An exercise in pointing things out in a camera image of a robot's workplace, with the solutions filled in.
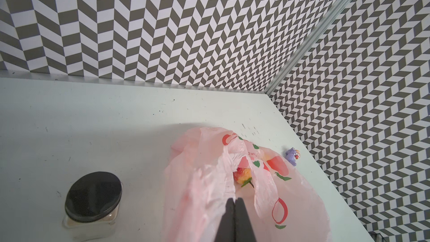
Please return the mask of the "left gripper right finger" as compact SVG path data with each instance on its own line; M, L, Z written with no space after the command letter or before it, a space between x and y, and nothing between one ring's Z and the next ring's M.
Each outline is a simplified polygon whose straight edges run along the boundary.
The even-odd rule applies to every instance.
M249 215L242 198L235 202L235 242L256 242Z

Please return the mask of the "fake peach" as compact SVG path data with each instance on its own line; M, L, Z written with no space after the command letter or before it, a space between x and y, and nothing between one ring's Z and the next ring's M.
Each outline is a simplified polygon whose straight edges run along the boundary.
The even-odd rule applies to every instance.
M247 184L252 184L252 171L250 168L237 168L235 172L233 172L234 180L241 187L244 187Z

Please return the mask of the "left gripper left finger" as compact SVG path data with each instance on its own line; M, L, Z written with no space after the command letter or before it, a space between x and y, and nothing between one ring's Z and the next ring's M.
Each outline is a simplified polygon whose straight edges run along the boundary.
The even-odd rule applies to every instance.
M229 198L222 216L215 242L235 242L235 201Z

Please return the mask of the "pink plastic bag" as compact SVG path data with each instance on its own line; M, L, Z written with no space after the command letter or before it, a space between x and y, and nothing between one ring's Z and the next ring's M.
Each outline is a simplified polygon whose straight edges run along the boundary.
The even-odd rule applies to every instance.
M234 180L250 168L252 184ZM229 198L242 198L259 242L329 242L322 199L284 156L224 128L193 128L171 147L162 240L213 242Z

